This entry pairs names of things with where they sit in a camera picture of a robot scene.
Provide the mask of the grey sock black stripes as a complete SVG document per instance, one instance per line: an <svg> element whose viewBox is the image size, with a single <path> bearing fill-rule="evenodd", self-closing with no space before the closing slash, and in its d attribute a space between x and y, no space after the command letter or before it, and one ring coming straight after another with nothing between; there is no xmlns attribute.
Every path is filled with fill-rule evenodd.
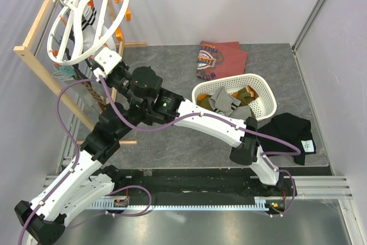
<svg viewBox="0 0 367 245"><path fill-rule="evenodd" d="M229 115L230 118L246 120L247 118L255 118L250 106L238 106Z"/></svg>

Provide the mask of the olive striped sock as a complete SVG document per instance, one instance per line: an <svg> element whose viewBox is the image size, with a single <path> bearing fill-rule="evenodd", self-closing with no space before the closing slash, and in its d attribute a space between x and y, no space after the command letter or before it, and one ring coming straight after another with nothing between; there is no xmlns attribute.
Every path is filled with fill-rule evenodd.
<svg viewBox="0 0 367 245"><path fill-rule="evenodd" d="M232 96L240 101L240 106L248 106L259 97L257 92L249 85L233 93Z"/></svg>
<svg viewBox="0 0 367 245"><path fill-rule="evenodd" d="M218 108L216 107L216 98L214 98L210 94L199 94L197 96L196 103L198 106L209 111L216 112L218 110Z"/></svg>

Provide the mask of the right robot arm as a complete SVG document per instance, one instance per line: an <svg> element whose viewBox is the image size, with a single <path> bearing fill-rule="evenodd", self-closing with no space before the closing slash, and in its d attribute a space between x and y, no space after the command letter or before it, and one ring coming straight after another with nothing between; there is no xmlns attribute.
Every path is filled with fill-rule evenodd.
<svg viewBox="0 0 367 245"><path fill-rule="evenodd" d="M187 127L220 139L231 146L232 162L249 166L265 188L280 189L283 176L263 153L255 119L231 119L206 110L162 88L162 78L150 67L129 73L128 67L120 63L105 81L126 97L130 110L142 117L142 123Z"/></svg>

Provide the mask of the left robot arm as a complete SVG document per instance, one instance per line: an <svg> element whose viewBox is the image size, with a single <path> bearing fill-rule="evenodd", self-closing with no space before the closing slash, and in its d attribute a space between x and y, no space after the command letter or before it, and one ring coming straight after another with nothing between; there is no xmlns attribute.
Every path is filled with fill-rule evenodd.
<svg viewBox="0 0 367 245"><path fill-rule="evenodd" d="M15 206L22 232L38 244L54 244L76 216L111 193L117 182L116 167L102 166L142 119L137 108L125 110L119 103L109 104L71 163L38 196Z"/></svg>

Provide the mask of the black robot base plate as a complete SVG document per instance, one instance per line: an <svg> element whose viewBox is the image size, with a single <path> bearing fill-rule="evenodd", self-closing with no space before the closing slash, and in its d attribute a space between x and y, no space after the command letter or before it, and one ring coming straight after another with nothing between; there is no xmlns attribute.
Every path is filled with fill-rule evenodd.
<svg viewBox="0 0 367 245"><path fill-rule="evenodd" d="M134 205L243 205L297 193L289 177L266 186L249 169L154 169L150 175L134 169L119 170L118 176L114 190Z"/></svg>

